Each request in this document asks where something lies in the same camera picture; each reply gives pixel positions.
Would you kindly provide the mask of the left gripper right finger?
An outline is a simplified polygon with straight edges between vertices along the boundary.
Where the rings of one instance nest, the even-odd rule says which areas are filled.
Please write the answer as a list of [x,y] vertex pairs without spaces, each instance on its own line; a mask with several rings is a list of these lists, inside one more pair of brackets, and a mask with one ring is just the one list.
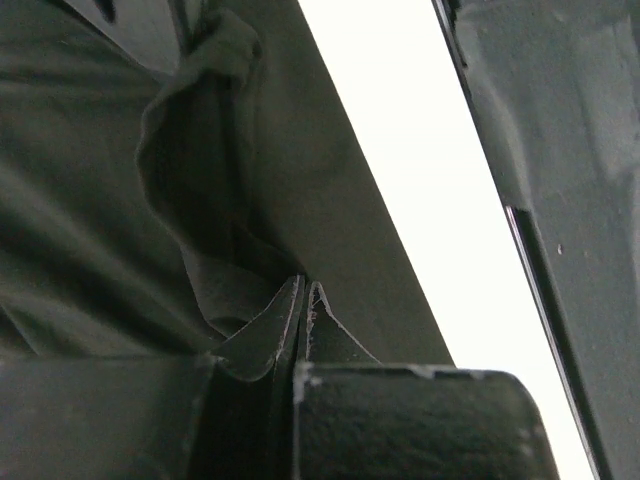
[[554,479],[539,410],[513,375],[383,364],[309,287],[294,373],[298,479]]

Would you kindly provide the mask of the black t shirt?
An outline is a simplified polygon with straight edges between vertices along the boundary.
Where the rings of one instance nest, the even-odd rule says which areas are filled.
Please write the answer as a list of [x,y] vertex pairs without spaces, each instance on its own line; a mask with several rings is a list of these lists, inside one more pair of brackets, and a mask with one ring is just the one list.
[[450,354],[295,1],[1,5],[1,354],[216,348],[292,281]]

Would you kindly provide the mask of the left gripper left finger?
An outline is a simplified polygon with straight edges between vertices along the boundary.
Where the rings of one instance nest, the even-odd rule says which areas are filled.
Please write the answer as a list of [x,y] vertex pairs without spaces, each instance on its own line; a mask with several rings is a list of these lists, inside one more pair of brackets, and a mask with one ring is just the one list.
[[9,361],[5,479],[280,479],[305,280],[211,353]]

